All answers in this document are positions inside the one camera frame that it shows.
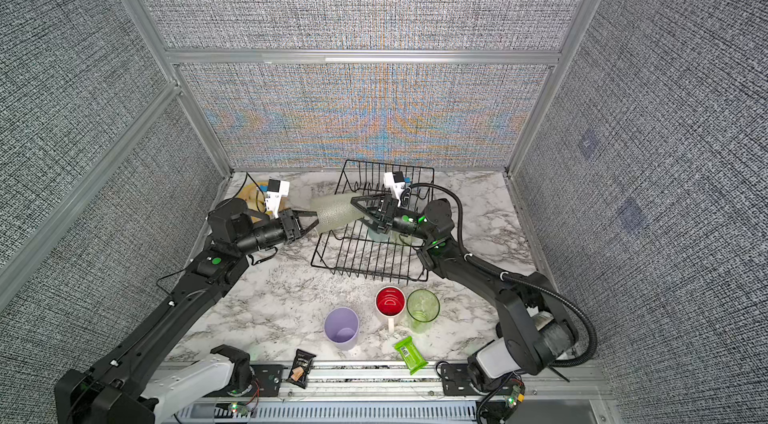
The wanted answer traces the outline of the pale yellow-green frosted cup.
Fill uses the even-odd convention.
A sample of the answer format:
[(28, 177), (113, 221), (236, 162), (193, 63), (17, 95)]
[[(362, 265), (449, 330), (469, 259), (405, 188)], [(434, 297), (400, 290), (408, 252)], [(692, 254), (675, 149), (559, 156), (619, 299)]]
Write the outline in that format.
[(310, 202), (309, 210), (317, 214), (316, 230), (319, 234), (348, 226), (365, 214), (357, 209), (351, 200), (358, 197), (356, 192), (319, 196)]

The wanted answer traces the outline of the white mug red inside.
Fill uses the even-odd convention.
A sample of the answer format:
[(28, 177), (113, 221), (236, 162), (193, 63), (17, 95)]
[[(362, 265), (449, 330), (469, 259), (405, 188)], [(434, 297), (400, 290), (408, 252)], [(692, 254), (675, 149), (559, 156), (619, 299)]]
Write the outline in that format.
[(375, 311), (378, 319), (389, 333), (393, 333), (402, 319), (406, 307), (404, 292), (395, 286), (381, 288), (375, 296)]

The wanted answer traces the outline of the lavender plastic cup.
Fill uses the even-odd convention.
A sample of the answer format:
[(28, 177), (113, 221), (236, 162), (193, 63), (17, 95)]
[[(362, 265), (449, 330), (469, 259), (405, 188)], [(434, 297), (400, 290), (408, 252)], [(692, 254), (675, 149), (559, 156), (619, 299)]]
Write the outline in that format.
[(359, 325), (359, 316), (353, 309), (338, 307), (326, 316), (324, 334), (338, 349), (348, 351), (357, 344)]

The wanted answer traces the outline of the teal translucent cup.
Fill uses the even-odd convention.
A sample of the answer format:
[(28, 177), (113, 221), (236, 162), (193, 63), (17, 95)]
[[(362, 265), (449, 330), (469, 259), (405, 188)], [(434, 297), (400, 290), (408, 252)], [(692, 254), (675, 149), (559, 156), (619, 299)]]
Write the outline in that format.
[(374, 243), (400, 244), (399, 233), (394, 228), (384, 232), (375, 226), (367, 226), (367, 238)]

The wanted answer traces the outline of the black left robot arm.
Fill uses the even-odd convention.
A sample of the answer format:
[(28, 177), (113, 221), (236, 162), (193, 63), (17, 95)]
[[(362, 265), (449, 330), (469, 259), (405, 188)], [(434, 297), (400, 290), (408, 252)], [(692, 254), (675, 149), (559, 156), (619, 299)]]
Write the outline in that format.
[(207, 216), (211, 233), (175, 287), (120, 344), (85, 372), (68, 370), (55, 384), (60, 423), (155, 421), (158, 399), (143, 392), (164, 358), (192, 325), (248, 269), (251, 254), (304, 238), (316, 212), (286, 208), (271, 218), (240, 198), (226, 199)]

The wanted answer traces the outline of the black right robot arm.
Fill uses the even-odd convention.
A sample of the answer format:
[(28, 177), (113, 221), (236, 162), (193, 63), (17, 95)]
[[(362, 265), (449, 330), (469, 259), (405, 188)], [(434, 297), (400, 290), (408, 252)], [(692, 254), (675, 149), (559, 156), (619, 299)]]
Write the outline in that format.
[(545, 275), (503, 270), (466, 247), (463, 204), (455, 193), (431, 200), (420, 211), (385, 194), (357, 196), (350, 203), (376, 231), (394, 230), (420, 240), (417, 256), (425, 268), (495, 308), (496, 339), (467, 361), (469, 379), (478, 391), (490, 392), (509, 375), (577, 367), (595, 356), (595, 326)]

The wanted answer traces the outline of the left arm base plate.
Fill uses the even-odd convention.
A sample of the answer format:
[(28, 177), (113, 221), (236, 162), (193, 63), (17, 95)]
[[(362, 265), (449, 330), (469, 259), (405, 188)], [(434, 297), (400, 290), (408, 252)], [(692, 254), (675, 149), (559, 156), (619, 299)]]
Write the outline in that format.
[(245, 367), (230, 361), (212, 363), (194, 383), (206, 391), (205, 397), (251, 398), (276, 397), (281, 387), (285, 367), (280, 364), (251, 364)]

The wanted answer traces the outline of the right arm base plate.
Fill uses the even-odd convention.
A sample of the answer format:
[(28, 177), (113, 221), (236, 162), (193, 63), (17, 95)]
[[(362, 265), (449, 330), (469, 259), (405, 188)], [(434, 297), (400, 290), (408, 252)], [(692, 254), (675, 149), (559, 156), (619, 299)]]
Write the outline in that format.
[(443, 394), (448, 397), (477, 397), (482, 393), (473, 385), (466, 364), (441, 361), (436, 364)]

